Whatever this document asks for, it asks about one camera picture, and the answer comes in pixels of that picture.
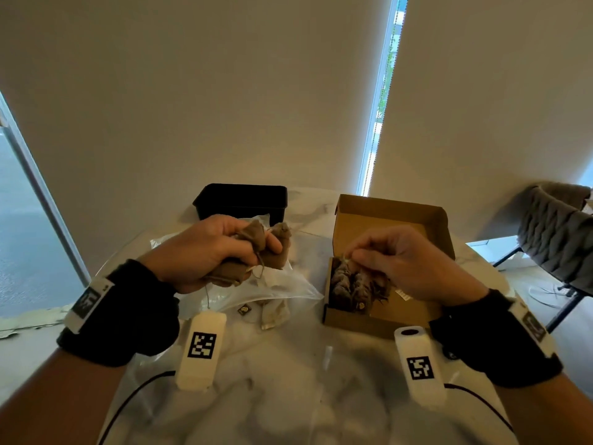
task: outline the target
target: black tray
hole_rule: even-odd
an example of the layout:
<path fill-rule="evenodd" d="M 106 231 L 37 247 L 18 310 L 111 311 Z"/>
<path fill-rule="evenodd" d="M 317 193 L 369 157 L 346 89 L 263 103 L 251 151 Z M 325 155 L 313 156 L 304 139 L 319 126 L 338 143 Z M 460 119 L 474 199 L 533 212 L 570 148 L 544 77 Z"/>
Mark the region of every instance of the black tray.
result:
<path fill-rule="evenodd" d="M 200 220 L 214 214 L 250 218 L 270 214 L 270 226 L 284 220 L 288 190 L 284 186 L 208 184 L 194 200 Z"/>

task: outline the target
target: open cardboard box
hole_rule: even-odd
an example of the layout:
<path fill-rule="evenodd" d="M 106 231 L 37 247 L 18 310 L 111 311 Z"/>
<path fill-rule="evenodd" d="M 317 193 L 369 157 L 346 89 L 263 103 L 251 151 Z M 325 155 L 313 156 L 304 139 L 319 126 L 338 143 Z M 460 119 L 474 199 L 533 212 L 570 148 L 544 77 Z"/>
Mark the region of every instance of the open cardboard box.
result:
<path fill-rule="evenodd" d="M 391 287 L 389 300 L 375 300 L 368 314 L 347 312 L 329 306 L 332 268 L 348 244 L 369 228 L 393 225 L 411 225 L 443 252 L 455 259 L 453 244 L 447 226 L 447 213 L 443 208 L 404 201 L 382 200 L 354 195 L 340 195 L 336 207 L 336 225 L 333 232 L 333 254 L 327 270 L 323 323 L 336 328 L 363 332 L 393 339 L 393 332 L 402 326 L 422 326 L 441 315 L 435 303 L 409 299 L 405 301 Z"/>

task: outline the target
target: gray chair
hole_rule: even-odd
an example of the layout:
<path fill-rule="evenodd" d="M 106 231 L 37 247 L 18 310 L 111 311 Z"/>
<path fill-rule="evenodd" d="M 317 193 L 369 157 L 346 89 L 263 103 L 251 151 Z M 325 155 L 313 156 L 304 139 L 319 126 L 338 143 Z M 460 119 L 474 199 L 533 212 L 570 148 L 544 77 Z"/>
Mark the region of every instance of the gray chair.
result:
<path fill-rule="evenodd" d="M 542 183 L 527 190 L 528 208 L 519 227 L 519 246 L 500 261 L 523 251 L 565 283 L 570 299 L 546 326 L 552 332 L 586 296 L 593 296 L 593 216 L 581 210 L 591 188 Z"/>

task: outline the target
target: chair backrest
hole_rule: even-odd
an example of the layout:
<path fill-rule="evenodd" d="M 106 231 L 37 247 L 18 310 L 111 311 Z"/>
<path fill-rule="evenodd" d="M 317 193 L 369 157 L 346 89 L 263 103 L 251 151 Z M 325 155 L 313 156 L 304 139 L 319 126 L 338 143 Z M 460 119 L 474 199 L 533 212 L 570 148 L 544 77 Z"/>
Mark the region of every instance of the chair backrest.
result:
<path fill-rule="evenodd" d="M 556 279 L 593 295 L 593 217 L 581 212 L 591 188 L 542 183 L 527 192 L 519 245 Z"/>

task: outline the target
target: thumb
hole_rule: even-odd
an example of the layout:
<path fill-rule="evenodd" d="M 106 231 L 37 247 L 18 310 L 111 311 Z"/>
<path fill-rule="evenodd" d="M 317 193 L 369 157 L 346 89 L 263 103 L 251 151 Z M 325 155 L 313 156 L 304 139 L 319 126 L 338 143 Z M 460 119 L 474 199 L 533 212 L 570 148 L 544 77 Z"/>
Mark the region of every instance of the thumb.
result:
<path fill-rule="evenodd" d="M 356 261 L 363 267 L 371 270 L 377 270 L 379 272 L 390 274 L 390 256 L 381 254 L 375 250 L 363 250 L 358 249 L 352 252 L 352 260 Z"/>

